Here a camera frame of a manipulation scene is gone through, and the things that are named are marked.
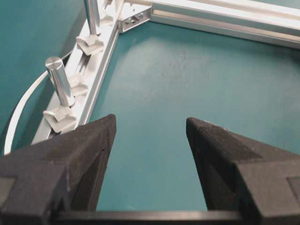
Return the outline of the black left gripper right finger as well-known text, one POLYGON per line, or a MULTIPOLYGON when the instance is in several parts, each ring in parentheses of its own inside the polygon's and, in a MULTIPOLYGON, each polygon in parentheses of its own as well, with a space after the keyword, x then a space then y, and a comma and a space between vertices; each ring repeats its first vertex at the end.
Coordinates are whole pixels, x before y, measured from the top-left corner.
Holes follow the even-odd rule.
POLYGON ((300 222, 298 154, 189 117, 186 135, 208 210, 251 225, 300 222))

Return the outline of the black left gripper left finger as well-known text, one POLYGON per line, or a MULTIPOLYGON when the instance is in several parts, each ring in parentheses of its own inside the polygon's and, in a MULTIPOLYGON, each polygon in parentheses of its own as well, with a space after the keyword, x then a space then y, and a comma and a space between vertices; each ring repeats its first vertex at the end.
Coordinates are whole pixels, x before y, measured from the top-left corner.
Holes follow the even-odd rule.
POLYGON ((116 135, 109 114, 0 158, 0 222, 49 225, 62 211, 94 211, 116 135))

